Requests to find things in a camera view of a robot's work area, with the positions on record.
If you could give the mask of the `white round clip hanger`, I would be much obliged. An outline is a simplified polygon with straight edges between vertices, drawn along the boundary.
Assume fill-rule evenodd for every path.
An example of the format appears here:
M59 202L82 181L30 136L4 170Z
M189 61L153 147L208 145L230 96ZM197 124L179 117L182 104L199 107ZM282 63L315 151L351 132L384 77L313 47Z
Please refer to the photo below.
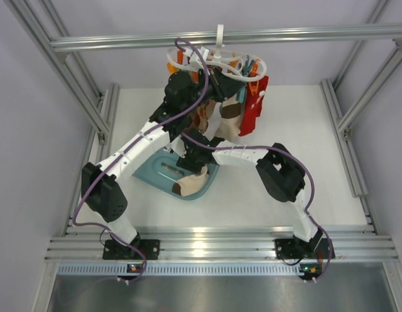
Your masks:
M183 54L186 48L184 46L175 46L168 49L167 68L170 74L184 71L195 77L198 75L198 71L204 68L194 69L187 65L187 57ZM210 54L203 65L206 65L208 68L216 66L225 76L248 83L258 81L267 75L267 65L261 58L256 55L242 54L224 49L224 25L222 24L217 25L215 45L207 48L210 50ZM247 58L250 60L255 59L256 63L248 77L243 77L241 71Z

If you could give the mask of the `orange clothes peg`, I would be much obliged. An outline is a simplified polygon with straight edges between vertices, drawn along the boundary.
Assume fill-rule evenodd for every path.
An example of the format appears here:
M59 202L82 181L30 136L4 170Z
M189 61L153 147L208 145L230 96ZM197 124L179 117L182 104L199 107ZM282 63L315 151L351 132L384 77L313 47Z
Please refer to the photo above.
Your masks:
M257 99L260 93L260 82L253 81L247 84L247 97L249 99Z

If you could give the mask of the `argyle beige orange sock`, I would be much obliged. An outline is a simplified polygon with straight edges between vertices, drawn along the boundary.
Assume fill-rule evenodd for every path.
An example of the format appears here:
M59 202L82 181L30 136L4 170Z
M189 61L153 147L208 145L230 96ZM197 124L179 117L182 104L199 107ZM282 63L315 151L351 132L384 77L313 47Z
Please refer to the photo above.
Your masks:
M208 120L211 118L216 104L217 102L211 99L192 110L189 113L191 124L187 128L187 131L196 129L198 132L204 134L208 129Z

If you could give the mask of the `red sock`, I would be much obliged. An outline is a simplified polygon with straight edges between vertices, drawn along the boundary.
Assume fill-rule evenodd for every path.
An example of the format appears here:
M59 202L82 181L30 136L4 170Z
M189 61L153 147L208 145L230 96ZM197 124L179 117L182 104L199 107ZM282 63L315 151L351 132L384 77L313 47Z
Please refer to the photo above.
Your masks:
M241 120L239 136L251 134L256 128L256 120L262 111L263 99L266 93L269 76L265 75L260 80L260 93L257 99L249 99L246 95L244 115Z

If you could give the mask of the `cream brown sock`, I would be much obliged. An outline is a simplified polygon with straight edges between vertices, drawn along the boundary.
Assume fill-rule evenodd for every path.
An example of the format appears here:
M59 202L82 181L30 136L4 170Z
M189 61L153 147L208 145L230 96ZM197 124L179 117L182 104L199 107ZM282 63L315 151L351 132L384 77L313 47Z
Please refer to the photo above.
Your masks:
M235 139L240 133L241 104L236 96L223 101L219 107L221 115L220 124L215 132L215 137L228 141Z

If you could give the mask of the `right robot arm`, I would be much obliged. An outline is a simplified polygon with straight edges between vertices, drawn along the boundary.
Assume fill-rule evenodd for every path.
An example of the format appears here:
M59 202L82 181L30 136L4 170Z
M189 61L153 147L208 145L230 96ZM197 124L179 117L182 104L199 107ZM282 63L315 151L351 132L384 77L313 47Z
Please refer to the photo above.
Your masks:
M278 239L276 256L281 260L306 259L320 250L324 231L310 215L315 183L309 170L283 146L242 146L223 138L208 140L198 131L181 136L190 164L216 164L254 169L268 195L290 205L293 237Z

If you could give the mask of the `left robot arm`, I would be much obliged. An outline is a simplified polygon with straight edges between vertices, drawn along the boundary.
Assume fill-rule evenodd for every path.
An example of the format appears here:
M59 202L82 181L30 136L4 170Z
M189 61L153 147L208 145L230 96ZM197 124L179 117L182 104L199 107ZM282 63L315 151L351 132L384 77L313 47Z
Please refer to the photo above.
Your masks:
M102 228L118 241L117 250L126 258L140 250L137 230L126 216L127 199L121 185L155 152L181 135L192 123L190 113L209 100L230 99L243 82L224 75L218 67L198 72L199 81L186 71L173 73L165 87L162 104L143 128L117 152L98 164L84 165L81 172L81 204L99 215Z

